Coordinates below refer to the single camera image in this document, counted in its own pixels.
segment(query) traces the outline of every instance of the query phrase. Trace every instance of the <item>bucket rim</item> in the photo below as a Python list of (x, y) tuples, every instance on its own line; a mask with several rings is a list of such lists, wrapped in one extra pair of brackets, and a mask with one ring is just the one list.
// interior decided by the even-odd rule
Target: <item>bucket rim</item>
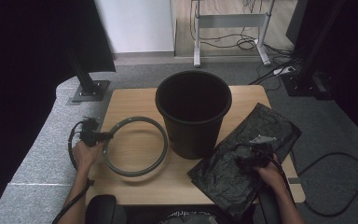
[[(179, 77), (179, 76), (183, 76), (183, 75), (190, 75), (190, 74), (196, 74), (196, 75), (203, 75), (203, 76), (208, 76), (211, 77), (215, 80), (217, 80), (219, 83), (221, 83), (222, 87), (225, 89), (226, 93), (227, 93), (227, 103), (224, 107), (224, 109), (218, 113), (216, 116), (214, 116), (213, 118), (210, 119), (203, 119), (203, 120), (197, 120), (197, 121), (187, 121), (187, 120), (182, 120), (182, 119), (178, 119), (175, 118), (174, 116), (171, 116), (170, 114), (167, 113), (167, 111), (165, 111), (163, 108), (161, 108), (160, 103), (159, 103), (159, 92), (161, 91), (161, 87), (163, 87), (166, 83), (172, 81), (174, 78)], [(197, 71), (197, 70), (188, 70), (188, 71), (183, 71), (183, 72), (179, 72), (179, 73), (175, 73), (167, 78), (165, 78), (159, 85), (158, 88), (156, 90), (156, 97), (155, 97), (155, 101), (156, 101), (156, 107), (158, 112), (162, 115), (162, 117), (164, 119), (168, 119), (172, 122), (178, 123), (178, 124), (183, 124), (183, 125), (187, 125), (187, 126), (200, 126), (200, 125), (207, 125), (207, 124), (211, 124), (214, 123), (218, 120), (223, 119), (223, 117), (225, 116), (225, 114), (229, 111), (229, 109), (231, 108), (232, 105), (232, 94), (231, 94), (231, 89), (229, 88), (228, 84), (221, 78), (218, 77), (217, 75), (208, 73), (208, 72), (204, 72), (204, 71)]]

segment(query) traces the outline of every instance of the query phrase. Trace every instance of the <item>dark curtain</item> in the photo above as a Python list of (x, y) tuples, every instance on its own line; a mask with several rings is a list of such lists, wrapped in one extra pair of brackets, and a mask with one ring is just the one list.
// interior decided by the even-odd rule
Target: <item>dark curtain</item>
[[(336, 1), (308, 1), (295, 56), (304, 57), (310, 52), (315, 36)], [(311, 69), (329, 76), (326, 87), (332, 98), (358, 126), (358, 0), (345, 1)]]
[(0, 196), (75, 75), (68, 49), (86, 72), (115, 71), (92, 0), (0, 0)]

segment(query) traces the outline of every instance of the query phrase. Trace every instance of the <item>controller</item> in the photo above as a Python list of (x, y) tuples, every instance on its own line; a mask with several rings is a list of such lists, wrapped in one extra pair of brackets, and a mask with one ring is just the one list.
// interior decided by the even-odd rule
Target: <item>controller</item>
[(86, 119), (82, 122), (82, 130), (80, 132), (80, 140), (82, 140), (88, 147), (93, 147), (97, 142), (112, 139), (112, 133), (96, 133), (98, 122), (95, 119)]
[(238, 156), (236, 158), (237, 165), (245, 173), (251, 173), (253, 171), (253, 167), (255, 166), (266, 167), (270, 162), (270, 158), (273, 158), (271, 144), (254, 144), (250, 147), (245, 145), (238, 145), (236, 149), (240, 147), (248, 147), (251, 150), (251, 155), (249, 157)]

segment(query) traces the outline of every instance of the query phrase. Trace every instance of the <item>black bucket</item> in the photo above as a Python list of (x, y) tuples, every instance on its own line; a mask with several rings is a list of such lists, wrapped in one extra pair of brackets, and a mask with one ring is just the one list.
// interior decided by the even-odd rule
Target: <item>black bucket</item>
[(185, 159), (213, 154), (223, 117), (231, 107), (231, 91), (223, 79), (186, 71), (165, 79), (156, 92), (172, 149)]

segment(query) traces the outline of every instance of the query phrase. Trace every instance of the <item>power strip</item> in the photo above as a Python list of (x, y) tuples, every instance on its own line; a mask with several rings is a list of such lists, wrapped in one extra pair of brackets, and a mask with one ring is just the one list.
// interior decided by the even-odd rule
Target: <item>power strip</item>
[(288, 66), (288, 67), (284, 67), (284, 68), (274, 70), (274, 75), (279, 76), (279, 75), (283, 75), (283, 74), (290, 74), (290, 73), (293, 73), (295, 71), (296, 71), (296, 69), (294, 67)]

